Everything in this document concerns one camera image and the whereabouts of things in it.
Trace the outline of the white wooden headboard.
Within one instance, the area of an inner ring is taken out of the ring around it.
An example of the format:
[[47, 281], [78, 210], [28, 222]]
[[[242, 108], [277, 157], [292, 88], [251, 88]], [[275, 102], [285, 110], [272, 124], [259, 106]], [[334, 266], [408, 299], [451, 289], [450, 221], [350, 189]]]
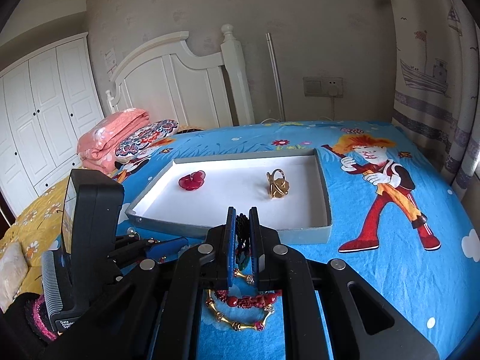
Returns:
[[151, 120], [175, 119], [205, 129], [255, 122], [241, 42], [233, 25], [221, 27], [220, 51], [195, 55], [188, 32], [156, 37], [131, 51], [114, 69], [108, 111], [148, 111]]

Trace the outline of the patterned round cushion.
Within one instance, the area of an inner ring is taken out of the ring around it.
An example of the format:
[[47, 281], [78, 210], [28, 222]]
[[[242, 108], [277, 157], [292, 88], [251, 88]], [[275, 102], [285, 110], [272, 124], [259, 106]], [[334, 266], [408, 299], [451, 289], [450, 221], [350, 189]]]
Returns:
[[120, 164], [126, 164], [146, 150], [173, 142], [173, 135], [177, 133], [178, 128], [179, 123], [173, 119], [163, 119], [141, 127], [115, 147], [115, 160]]

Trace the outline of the fluffy beige cushion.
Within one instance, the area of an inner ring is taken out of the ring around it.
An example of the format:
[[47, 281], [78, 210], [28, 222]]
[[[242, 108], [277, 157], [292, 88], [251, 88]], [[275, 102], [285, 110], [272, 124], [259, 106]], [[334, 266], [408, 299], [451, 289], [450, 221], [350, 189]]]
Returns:
[[0, 304], [1, 311], [5, 312], [13, 303], [29, 270], [19, 242], [7, 247], [1, 257], [0, 268]]

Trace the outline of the ship pattern curtain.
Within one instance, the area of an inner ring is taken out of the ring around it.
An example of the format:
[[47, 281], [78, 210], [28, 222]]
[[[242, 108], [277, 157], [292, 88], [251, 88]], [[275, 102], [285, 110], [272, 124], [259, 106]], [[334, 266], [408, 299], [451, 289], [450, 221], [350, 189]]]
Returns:
[[479, 168], [479, 26], [461, 0], [391, 0], [392, 120], [464, 197]]

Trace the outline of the grey white shallow tray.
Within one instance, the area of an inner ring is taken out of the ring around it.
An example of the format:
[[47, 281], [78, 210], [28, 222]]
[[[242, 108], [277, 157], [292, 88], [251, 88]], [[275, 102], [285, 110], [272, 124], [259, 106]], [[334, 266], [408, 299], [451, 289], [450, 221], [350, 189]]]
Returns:
[[[269, 197], [267, 172], [280, 168], [289, 182], [283, 198]], [[204, 184], [182, 189], [182, 176], [202, 170]], [[132, 224], [158, 233], [203, 239], [224, 224], [228, 208], [258, 211], [261, 225], [276, 230], [288, 245], [329, 240], [332, 214], [316, 150], [266, 151], [175, 158], [131, 202], [125, 213]]]

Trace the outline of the red flower brooch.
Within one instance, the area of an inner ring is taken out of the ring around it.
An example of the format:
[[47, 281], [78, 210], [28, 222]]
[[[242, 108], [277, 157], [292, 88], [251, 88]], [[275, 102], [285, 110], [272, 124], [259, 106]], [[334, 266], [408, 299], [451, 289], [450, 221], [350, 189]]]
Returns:
[[178, 180], [179, 186], [186, 191], [194, 191], [201, 188], [204, 184], [206, 173], [202, 170], [184, 175]]

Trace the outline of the pink black sleeve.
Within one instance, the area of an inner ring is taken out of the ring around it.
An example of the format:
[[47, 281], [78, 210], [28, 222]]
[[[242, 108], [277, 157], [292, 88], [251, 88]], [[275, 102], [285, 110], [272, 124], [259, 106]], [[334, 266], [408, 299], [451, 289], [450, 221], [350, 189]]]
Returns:
[[57, 338], [42, 295], [22, 293], [1, 312], [1, 359], [39, 359]]

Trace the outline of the wall socket switch panel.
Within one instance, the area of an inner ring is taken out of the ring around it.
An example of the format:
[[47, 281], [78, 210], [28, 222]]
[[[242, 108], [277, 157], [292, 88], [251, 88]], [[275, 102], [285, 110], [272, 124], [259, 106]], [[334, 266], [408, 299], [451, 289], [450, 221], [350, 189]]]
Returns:
[[343, 97], [343, 79], [341, 77], [304, 76], [303, 84], [306, 97]]

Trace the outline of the white wardrobe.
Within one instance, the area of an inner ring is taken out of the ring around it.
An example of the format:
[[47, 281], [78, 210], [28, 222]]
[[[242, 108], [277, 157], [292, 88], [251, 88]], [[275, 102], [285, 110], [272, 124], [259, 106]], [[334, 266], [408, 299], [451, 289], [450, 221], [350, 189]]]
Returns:
[[86, 33], [1, 70], [1, 194], [14, 216], [80, 166], [78, 140], [103, 117]]

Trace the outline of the pink folded quilt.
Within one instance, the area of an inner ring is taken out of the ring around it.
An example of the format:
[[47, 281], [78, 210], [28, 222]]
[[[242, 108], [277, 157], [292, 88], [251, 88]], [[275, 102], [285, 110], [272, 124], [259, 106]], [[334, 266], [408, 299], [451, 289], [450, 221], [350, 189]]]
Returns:
[[115, 149], [118, 144], [140, 128], [149, 125], [149, 113], [139, 108], [128, 108], [102, 119], [83, 134], [76, 153], [83, 168], [109, 174], [116, 169]]

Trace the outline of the white wall pipe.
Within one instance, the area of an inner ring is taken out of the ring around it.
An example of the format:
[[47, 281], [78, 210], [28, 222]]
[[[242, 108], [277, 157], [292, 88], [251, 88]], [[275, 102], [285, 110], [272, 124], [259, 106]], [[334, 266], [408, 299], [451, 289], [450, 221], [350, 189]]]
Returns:
[[271, 33], [265, 33], [266, 36], [266, 41], [267, 41], [267, 47], [268, 47], [268, 53], [270, 57], [270, 63], [272, 67], [272, 76], [275, 84], [275, 91], [277, 95], [277, 105], [279, 109], [279, 115], [280, 115], [280, 120], [285, 121], [286, 116], [285, 116], [285, 107], [284, 107], [284, 102], [283, 102], [283, 95], [282, 95], [282, 89], [281, 89], [281, 81], [280, 81], [280, 76], [279, 76], [279, 71], [278, 71], [278, 62], [275, 54], [275, 49], [274, 49], [274, 44], [272, 41], [272, 34]]

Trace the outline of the paper notice on wall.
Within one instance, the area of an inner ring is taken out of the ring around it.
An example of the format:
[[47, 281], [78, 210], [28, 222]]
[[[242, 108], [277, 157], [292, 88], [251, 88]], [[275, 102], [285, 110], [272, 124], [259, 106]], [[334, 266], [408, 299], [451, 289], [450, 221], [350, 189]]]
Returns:
[[116, 53], [113, 48], [107, 50], [104, 54], [104, 62], [106, 66], [106, 72], [109, 75], [109, 77], [113, 74], [117, 67], [117, 61], [116, 61]]

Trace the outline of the yellow daisy bedsheet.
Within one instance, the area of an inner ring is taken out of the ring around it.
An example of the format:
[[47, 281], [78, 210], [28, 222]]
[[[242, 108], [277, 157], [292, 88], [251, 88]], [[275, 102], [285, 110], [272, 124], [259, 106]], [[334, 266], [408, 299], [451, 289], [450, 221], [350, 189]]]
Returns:
[[28, 273], [16, 297], [22, 293], [42, 293], [41, 255], [59, 246], [64, 198], [68, 178], [47, 189], [31, 203], [1, 238], [1, 254], [19, 242], [28, 264]]

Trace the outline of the gold interlocked ring bangle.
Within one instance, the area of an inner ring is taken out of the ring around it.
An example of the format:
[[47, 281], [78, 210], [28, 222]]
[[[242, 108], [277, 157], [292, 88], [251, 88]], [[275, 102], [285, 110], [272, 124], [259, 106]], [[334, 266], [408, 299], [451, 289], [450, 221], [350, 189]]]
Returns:
[[289, 193], [290, 184], [280, 168], [267, 172], [268, 195], [270, 198], [283, 198]]

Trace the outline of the blue cartoon tablecloth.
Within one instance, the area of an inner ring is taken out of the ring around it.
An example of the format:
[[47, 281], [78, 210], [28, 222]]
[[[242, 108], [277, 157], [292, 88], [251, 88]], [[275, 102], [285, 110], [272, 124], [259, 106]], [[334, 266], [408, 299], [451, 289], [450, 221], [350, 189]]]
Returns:
[[[479, 359], [479, 234], [454, 188], [393, 125], [292, 122], [176, 134], [138, 152], [114, 179], [126, 182], [126, 204], [174, 159], [292, 156], [308, 149], [320, 156], [333, 225], [327, 243], [297, 244], [298, 250], [322, 263], [344, 259], [426, 336], [440, 359]], [[259, 176], [237, 171], [234, 176], [244, 186], [259, 182], [256, 196], [267, 205], [259, 207], [262, 224], [266, 219], [279, 230], [316, 226], [294, 218], [320, 214], [313, 197], [295, 201], [300, 187], [293, 185], [292, 198], [272, 202], [262, 186], [266, 167], [247, 165], [247, 170]], [[387, 192], [377, 192], [385, 183], [426, 215], [426, 222], [413, 227], [407, 211]], [[286, 359], [281, 306], [278, 310], [264, 332], [233, 332], [205, 310], [197, 359]], [[85, 338], [73, 338], [53, 359], [144, 359], [127, 333], [118, 343], [93, 328]]]

